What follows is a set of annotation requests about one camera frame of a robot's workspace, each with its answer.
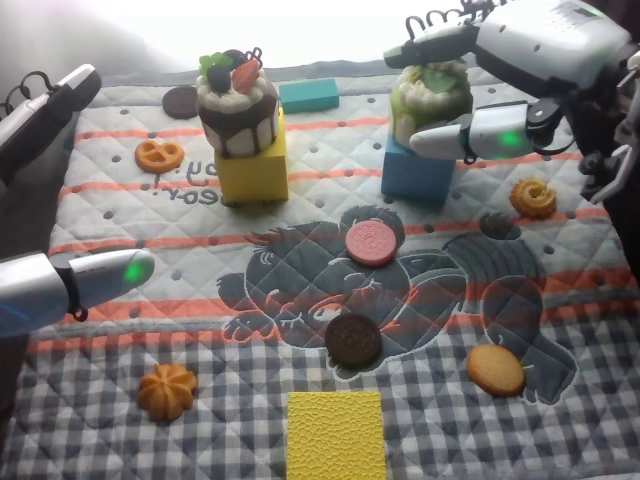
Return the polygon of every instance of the quilted blanket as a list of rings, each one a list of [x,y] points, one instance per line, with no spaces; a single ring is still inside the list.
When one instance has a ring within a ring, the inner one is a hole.
[[[637,478],[640,292],[606,212],[579,194],[579,153],[459,162],[438,209],[384,197],[397,72],[351,70],[325,65],[339,108],[285,118],[290,200],[245,207],[222,198],[199,120],[163,112],[168,86],[102,89],[78,122],[50,254],[144,247],[156,271],[85,323],[33,335],[2,478],[285,478],[289,393],[362,390],[381,394],[389,479]],[[476,106],[526,98],[479,68],[470,79]],[[142,172],[146,138],[179,142],[180,168]],[[544,221],[509,202],[531,176],[557,190]],[[345,255],[368,219],[400,245],[381,269]],[[343,311],[382,332],[364,371],[324,348]],[[522,396],[470,381],[483,343],[518,356]],[[136,404],[156,363],[197,374],[172,423]]]

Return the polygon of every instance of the yellow block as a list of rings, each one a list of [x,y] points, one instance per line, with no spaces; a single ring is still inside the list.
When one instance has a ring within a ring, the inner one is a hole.
[[[287,480],[384,480],[380,394],[289,395]]]
[[[227,203],[287,200],[287,136],[280,109],[278,136],[254,157],[225,158],[215,154],[222,196]]]

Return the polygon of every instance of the cartoon bear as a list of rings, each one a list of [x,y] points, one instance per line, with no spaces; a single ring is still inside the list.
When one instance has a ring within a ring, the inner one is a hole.
[[[349,228],[364,220],[384,223],[398,247],[404,243],[398,215],[373,206],[346,211],[338,224],[320,221],[253,234],[257,248],[246,272],[218,280],[221,299],[239,312],[225,326],[225,337],[242,342],[277,329],[291,346],[321,348],[333,318],[357,313],[383,333],[382,354],[364,370],[372,371],[387,358],[428,345],[454,311],[482,314],[486,338],[525,365],[527,399],[559,400],[575,376],[575,361],[540,333],[544,273],[519,240],[518,227],[501,215],[487,215],[480,232],[459,235],[442,250],[398,254],[372,269],[346,254]],[[330,367],[345,380],[359,373]]]

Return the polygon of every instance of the dark brown round cookie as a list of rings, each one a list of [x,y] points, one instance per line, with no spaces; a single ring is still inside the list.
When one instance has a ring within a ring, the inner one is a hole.
[[[371,365],[382,351],[380,328],[373,320],[349,313],[331,320],[324,334],[329,355],[350,369]]]
[[[170,117],[187,120],[195,117],[198,92],[191,85],[172,88],[162,98],[162,108]]]

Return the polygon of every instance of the teal block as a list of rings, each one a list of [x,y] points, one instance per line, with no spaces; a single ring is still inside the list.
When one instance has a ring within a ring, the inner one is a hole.
[[[335,79],[312,80],[280,86],[280,103],[284,113],[317,112],[340,105]]]
[[[382,167],[382,193],[443,205],[455,166],[452,160],[421,157],[389,135]]]

